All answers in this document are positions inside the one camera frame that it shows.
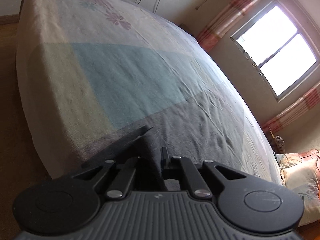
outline plaid curtain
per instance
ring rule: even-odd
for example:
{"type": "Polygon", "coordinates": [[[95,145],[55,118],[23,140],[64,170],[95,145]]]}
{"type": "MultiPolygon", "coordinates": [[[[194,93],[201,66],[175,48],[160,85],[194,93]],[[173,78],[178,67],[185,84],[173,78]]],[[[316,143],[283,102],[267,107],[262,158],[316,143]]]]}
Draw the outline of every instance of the plaid curtain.
{"type": "Polygon", "coordinates": [[[217,42],[260,0],[232,0],[197,36],[199,45],[209,52],[217,42]]]}
{"type": "Polygon", "coordinates": [[[300,97],[291,106],[286,108],[276,117],[272,118],[261,126],[263,132],[269,129],[275,133],[298,119],[304,113],[316,106],[320,102],[320,81],[311,88],[307,93],[300,97]]]}

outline wooden floor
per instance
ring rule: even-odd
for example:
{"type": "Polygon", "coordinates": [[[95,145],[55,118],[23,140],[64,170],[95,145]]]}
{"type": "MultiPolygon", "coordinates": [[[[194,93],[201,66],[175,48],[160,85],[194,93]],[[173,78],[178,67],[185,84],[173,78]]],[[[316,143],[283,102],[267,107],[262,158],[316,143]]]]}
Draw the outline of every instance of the wooden floor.
{"type": "Polygon", "coordinates": [[[0,25],[0,240],[19,227],[12,202],[25,188],[48,178],[27,126],[15,68],[17,24],[0,25]]]}

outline window pane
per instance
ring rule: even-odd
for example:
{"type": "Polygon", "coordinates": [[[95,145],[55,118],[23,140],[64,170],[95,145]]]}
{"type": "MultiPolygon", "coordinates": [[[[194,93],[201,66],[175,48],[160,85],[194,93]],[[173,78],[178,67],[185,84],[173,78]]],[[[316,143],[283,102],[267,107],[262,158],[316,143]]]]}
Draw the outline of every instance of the window pane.
{"type": "Polygon", "coordinates": [[[279,96],[315,62],[316,58],[308,44],[298,34],[260,70],[279,96]]]}
{"type": "Polygon", "coordinates": [[[278,6],[275,6],[237,41],[259,65],[281,48],[296,31],[297,28],[289,18],[278,6]]]}

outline mattress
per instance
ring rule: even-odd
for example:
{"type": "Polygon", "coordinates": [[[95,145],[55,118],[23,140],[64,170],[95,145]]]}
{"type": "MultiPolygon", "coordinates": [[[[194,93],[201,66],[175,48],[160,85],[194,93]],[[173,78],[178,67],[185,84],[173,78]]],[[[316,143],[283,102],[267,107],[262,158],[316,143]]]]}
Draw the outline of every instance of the mattress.
{"type": "Polygon", "coordinates": [[[53,178],[149,125],[169,155],[281,185],[270,145],[219,67],[193,37],[140,6],[23,0],[16,64],[32,139],[53,178]]]}

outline baseboard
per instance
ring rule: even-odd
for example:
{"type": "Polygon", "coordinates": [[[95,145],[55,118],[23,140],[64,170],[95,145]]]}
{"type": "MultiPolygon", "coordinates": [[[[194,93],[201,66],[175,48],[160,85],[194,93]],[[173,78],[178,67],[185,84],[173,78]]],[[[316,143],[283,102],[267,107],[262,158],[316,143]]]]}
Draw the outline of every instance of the baseboard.
{"type": "Polygon", "coordinates": [[[19,22],[19,14],[0,16],[0,25],[19,22]]]}

